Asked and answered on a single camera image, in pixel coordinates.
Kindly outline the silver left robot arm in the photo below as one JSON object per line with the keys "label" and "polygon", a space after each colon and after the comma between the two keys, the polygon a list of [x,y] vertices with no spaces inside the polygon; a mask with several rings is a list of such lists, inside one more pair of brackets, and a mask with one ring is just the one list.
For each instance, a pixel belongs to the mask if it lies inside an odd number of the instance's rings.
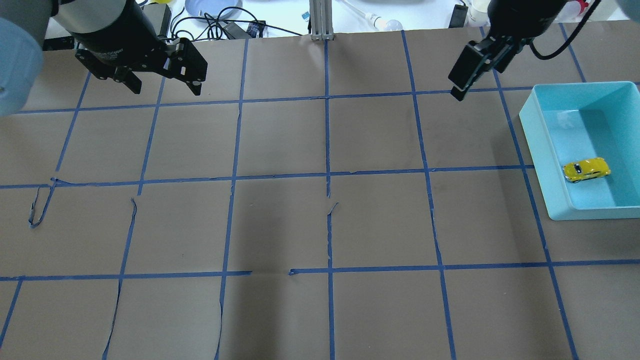
{"label": "silver left robot arm", "polygon": [[135,0],[3,0],[0,5],[2,116],[23,109],[44,63],[50,19],[78,43],[76,59],[96,78],[139,94],[138,72],[177,79],[199,96],[208,62],[187,38],[161,38]]}

